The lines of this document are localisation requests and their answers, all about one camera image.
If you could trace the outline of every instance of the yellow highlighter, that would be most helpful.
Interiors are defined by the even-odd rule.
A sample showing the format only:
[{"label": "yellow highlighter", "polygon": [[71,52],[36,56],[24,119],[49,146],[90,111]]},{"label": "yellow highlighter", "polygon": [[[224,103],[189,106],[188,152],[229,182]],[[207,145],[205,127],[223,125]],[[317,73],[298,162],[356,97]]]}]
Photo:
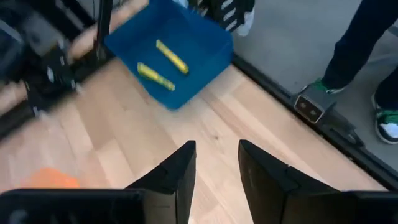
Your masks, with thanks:
[{"label": "yellow highlighter", "polygon": [[170,82],[168,79],[164,78],[163,76],[159,75],[155,70],[149,68],[143,63],[137,64],[137,70],[142,76],[157,82],[158,84],[164,86],[166,89],[170,91],[174,91],[175,85],[172,82]]},{"label": "yellow highlighter", "polygon": [[156,47],[184,74],[188,73],[188,66],[160,40],[156,40]]}]

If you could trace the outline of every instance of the shoe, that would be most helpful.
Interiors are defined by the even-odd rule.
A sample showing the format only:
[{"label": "shoe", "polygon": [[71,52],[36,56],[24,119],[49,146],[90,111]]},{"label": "shoe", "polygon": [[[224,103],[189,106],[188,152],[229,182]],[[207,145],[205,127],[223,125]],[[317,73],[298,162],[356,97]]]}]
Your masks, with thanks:
[{"label": "shoe", "polygon": [[310,85],[314,85],[314,86],[317,87],[318,89],[325,91],[327,94],[337,94],[337,93],[339,93],[339,92],[341,92],[341,91],[343,91],[343,90],[345,89],[345,87],[340,88],[340,89],[328,89],[328,88],[322,83],[322,80],[321,80],[320,78],[317,79],[315,82],[313,82],[313,83],[310,84]]},{"label": "shoe", "polygon": [[384,110],[374,99],[372,95],[372,105],[376,110],[376,120],[374,129],[377,136],[387,144],[398,143],[398,110]]},{"label": "shoe", "polygon": [[237,29],[236,33],[238,33],[239,36],[245,37],[249,34],[249,31],[253,25],[254,21],[254,7],[251,12],[245,12],[244,13],[244,23],[241,24]]}]

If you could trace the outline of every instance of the plastic bin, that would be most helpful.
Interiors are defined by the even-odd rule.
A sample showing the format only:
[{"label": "plastic bin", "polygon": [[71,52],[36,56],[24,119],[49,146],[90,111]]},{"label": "plastic bin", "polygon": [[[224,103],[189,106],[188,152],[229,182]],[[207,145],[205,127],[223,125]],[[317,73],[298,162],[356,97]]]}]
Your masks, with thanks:
[{"label": "plastic bin", "polygon": [[[156,48],[157,39],[188,65],[187,75]],[[229,32],[171,0],[151,0],[108,35],[105,44],[147,92],[171,110],[180,108],[217,77],[231,63],[233,52]],[[138,74],[138,62],[173,82],[175,91]]]}]

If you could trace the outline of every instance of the person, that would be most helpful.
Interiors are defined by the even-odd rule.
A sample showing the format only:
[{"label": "person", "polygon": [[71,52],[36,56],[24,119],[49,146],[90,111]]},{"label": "person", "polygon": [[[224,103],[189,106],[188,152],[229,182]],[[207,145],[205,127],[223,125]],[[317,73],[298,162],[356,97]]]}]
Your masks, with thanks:
[{"label": "person", "polygon": [[[255,0],[172,0],[185,8],[194,6],[200,9],[201,15],[214,19],[212,6],[220,5],[220,11],[223,14],[223,21],[219,21],[220,25],[228,31],[236,30],[236,33],[245,37],[249,34],[254,21]],[[237,14],[242,16],[243,20],[237,27],[238,22],[232,18]]]},{"label": "person", "polygon": [[[339,93],[368,61],[377,40],[398,19],[397,0],[362,0],[351,24],[336,43],[324,76],[314,85],[329,94]],[[388,144],[398,143],[398,67],[372,96],[375,129]]]}]

